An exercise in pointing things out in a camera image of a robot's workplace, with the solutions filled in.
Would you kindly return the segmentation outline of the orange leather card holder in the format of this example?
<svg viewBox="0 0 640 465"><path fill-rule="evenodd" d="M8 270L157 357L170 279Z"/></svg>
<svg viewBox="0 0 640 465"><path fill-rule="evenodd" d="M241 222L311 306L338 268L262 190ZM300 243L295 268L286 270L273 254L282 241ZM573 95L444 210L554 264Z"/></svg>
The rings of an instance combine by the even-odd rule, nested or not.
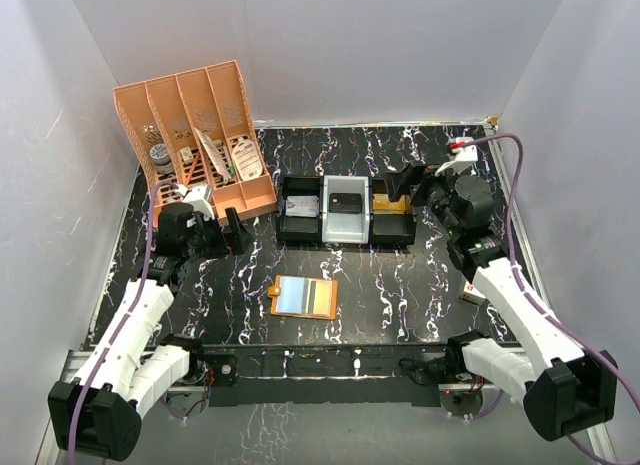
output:
<svg viewBox="0 0 640 465"><path fill-rule="evenodd" d="M271 314L304 319L334 320L337 314L338 281L333 280L336 282L334 316L327 319L306 315L304 312L308 281L310 279L320 278L277 275L275 284L269 287L267 291L267 296L271 299Z"/></svg>

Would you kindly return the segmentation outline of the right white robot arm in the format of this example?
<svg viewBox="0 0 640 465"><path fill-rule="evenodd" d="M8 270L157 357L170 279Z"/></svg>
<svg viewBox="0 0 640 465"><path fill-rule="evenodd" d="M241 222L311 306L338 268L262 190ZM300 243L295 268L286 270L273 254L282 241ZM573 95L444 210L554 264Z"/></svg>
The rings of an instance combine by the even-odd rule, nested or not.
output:
<svg viewBox="0 0 640 465"><path fill-rule="evenodd" d="M551 310L515 277L518 265L510 261L493 224L490 185L466 172L439 174L435 166L417 162L386 173L384 182L390 201L408 197L447 229L451 262L497 309L524 350L514 354L473 330L450 338L437 365L460 382L474 376L492 382L522 404L529 423L547 441L611 420L615 361L554 326Z"/></svg>

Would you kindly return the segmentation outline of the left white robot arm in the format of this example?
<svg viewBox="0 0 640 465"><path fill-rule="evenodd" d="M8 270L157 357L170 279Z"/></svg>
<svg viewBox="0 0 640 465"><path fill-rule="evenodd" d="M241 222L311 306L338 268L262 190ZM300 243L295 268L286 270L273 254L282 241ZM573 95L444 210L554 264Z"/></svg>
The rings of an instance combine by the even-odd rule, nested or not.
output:
<svg viewBox="0 0 640 465"><path fill-rule="evenodd" d="M170 334L145 352L157 324L199 265L241 255L252 235L234 208L227 224L191 203L165 206L151 221L123 299L91 355L69 380L52 386L47 404L58 447L122 462L133 452L149 410L171 386L194 384L206 372L198 338Z"/></svg>

